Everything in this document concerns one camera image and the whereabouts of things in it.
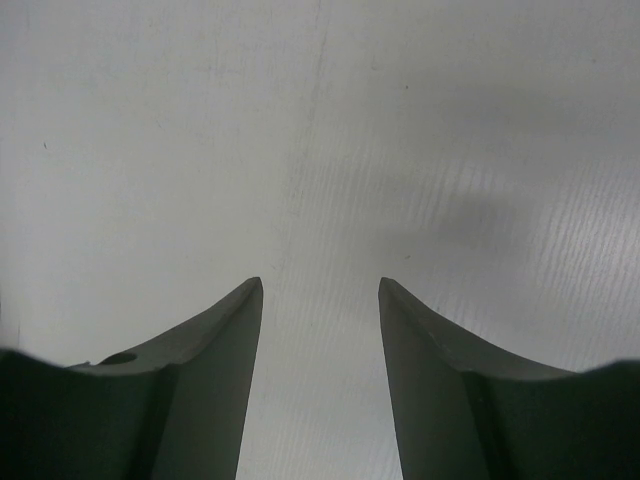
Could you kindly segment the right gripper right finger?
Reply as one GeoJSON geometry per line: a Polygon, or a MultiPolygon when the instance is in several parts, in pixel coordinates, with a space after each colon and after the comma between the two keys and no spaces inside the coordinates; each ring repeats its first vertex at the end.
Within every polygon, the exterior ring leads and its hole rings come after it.
{"type": "Polygon", "coordinates": [[[379,285],[380,327],[407,479],[635,479],[639,364],[570,372],[504,350],[379,285]]]}

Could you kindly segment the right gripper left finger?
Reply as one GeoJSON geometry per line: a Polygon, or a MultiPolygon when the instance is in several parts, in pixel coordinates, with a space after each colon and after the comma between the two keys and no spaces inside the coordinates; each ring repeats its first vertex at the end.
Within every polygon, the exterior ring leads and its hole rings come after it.
{"type": "Polygon", "coordinates": [[[97,364],[1,352],[5,479],[232,479],[263,310],[258,278],[97,364]]]}

